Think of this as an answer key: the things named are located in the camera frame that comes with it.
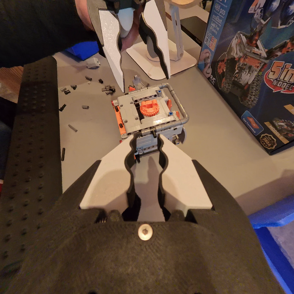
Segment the grey bent toy tube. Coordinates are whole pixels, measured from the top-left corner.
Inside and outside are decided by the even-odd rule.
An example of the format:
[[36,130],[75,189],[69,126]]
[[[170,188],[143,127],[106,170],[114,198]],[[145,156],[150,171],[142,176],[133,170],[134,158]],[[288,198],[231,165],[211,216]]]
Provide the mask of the grey bent toy tube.
[[155,126],[147,128],[146,130],[145,129],[144,130],[143,129],[142,130],[137,130],[137,131],[135,131],[133,133],[133,135],[137,135],[137,136],[142,137],[142,136],[145,136],[145,135],[153,134],[154,138],[156,138],[157,137],[156,133],[161,132],[161,131],[166,130],[166,129],[171,129],[171,128],[178,127],[180,125],[186,124],[189,121],[188,113],[183,108],[180,100],[177,97],[177,94],[175,93],[174,89],[171,87],[171,85],[169,83],[162,83],[162,84],[152,86],[152,87],[159,87],[160,89],[167,88],[169,90],[172,98],[174,99],[174,101],[175,101],[175,103],[176,103],[176,105],[177,105],[177,107],[179,109],[179,112],[181,113],[183,118],[179,119],[177,121],[168,122],[166,124],[163,124],[163,123],[157,124]]

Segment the white stand with flat base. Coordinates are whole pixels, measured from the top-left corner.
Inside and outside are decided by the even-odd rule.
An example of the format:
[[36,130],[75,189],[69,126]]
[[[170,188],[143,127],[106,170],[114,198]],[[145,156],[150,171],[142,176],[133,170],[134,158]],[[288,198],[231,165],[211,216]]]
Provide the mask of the white stand with flat base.
[[[196,65],[197,60],[184,50],[182,40],[182,30],[179,15],[179,1],[167,1],[173,29],[175,33],[175,43],[168,40],[171,75],[182,72]],[[153,80],[165,78],[161,69],[159,58],[153,58],[148,52],[148,46],[144,42],[137,43],[126,50],[128,55],[139,65],[139,67]]]

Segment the dark printed toy kit box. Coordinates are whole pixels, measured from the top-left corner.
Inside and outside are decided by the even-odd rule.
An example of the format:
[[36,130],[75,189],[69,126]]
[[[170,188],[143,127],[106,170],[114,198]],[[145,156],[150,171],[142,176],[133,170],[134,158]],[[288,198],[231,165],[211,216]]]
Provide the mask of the dark printed toy kit box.
[[294,145],[294,1],[212,1],[198,68],[269,155]]

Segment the grey flat toy cover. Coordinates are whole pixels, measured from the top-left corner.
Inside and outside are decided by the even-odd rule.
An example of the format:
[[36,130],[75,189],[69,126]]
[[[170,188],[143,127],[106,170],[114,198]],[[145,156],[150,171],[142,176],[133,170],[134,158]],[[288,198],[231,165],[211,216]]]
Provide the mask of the grey flat toy cover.
[[88,69],[96,69],[100,67],[100,62],[96,57],[92,57],[86,60],[86,67]]

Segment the person's left forearm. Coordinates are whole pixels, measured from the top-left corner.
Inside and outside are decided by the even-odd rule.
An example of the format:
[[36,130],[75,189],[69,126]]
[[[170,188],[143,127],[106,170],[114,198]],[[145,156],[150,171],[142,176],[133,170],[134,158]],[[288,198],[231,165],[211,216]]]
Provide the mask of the person's left forearm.
[[1,68],[23,66],[97,40],[71,0],[1,1],[0,31]]

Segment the blue labelled bin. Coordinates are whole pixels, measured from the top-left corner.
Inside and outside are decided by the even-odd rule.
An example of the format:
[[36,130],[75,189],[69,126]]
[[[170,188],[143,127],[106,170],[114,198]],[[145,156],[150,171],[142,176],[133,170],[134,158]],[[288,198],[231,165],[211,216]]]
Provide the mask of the blue labelled bin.
[[73,59],[74,61],[85,61],[86,59],[92,57],[98,53],[99,48],[96,41],[87,41],[78,43],[72,47],[69,47],[61,53],[65,56]]

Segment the blue storage bin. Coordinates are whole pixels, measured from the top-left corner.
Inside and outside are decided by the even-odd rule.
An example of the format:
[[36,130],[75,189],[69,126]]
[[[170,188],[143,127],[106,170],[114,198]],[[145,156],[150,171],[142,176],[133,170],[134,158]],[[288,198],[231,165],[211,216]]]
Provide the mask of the blue storage bin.
[[286,293],[294,293],[294,196],[248,218],[277,281]]

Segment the dark perforated pad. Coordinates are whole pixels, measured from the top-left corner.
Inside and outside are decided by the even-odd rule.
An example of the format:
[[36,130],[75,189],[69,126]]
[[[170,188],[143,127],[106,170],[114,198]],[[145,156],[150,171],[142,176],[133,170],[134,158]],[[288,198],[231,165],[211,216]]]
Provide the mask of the dark perforated pad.
[[19,266],[62,194],[57,62],[24,66],[1,193],[0,263]]

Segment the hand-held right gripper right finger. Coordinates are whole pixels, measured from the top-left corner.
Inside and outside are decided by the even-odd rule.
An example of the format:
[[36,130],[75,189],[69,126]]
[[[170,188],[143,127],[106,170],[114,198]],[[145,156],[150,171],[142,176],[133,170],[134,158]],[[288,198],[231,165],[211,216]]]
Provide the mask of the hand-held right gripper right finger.
[[159,134],[158,202],[168,211],[211,209],[211,200],[200,180],[192,159],[165,136]]

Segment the grey orange toy block model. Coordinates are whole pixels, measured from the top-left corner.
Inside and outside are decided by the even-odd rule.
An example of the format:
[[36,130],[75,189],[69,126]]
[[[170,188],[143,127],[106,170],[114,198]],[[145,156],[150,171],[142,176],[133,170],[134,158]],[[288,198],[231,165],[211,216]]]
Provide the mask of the grey orange toy block model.
[[[166,124],[183,118],[167,88],[146,87],[120,96],[111,103],[122,140],[127,139],[137,130],[146,130],[157,124]],[[156,133],[157,136],[159,134],[175,145],[184,144],[187,136],[184,124]],[[135,136],[137,143],[134,158],[139,163],[140,156],[158,150],[157,137],[154,138],[153,134]]]

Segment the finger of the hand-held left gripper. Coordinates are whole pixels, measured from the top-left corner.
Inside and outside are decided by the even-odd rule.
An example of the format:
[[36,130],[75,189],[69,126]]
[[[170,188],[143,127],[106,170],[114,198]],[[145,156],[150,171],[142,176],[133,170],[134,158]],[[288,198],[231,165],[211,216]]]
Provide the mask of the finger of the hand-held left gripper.
[[149,54],[151,55],[154,51],[159,58],[165,77],[169,79],[171,77],[171,68],[167,29],[154,0],[145,2],[139,23],[139,33],[143,42],[152,44],[149,46]]
[[121,91],[125,92],[124,74],[121,68],[121,52],[118,46],[120,36],[119,20],[108,10],[99,10],[101,31],[103,37],[103,51],[108,60],[114,78]]

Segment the person's left hand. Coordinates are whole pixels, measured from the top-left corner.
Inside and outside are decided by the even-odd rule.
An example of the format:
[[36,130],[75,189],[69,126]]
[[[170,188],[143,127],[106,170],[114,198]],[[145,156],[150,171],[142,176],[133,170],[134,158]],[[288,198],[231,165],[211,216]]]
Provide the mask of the person's left hand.
[[[87,31],[94,31],[92,26],[88,9],[87,9],[87,1],[86,0],[75,0],[75,6],[79,18],[81,19],[83,26]],[[139,35],[139,17],[141,12],[143,11],[143,7],[140,6],[137,10],[134,11],[133,16],[133,24],[131,30],[129,31],[128,35],[125,38],[122,38],[122,49],[121,52],[125,51],[126,49],[130,48]]]

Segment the light wooden board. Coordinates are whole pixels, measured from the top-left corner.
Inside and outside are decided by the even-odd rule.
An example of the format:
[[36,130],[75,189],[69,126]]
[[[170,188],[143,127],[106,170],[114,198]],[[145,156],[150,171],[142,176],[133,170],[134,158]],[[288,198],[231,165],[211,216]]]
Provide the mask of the light wooden board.
[[201,0],[170,0],[170,2],[175,6],[186,9],[194,5],[198,6]]

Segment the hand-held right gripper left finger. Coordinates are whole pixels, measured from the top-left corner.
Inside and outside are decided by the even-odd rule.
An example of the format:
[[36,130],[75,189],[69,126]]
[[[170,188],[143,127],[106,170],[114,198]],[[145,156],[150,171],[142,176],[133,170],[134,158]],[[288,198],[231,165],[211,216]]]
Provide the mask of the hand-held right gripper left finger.
[[134,204],[134,164],[136,139],[130,135],[105,155],[79,204],[81,209],[102,208],[125,211]]

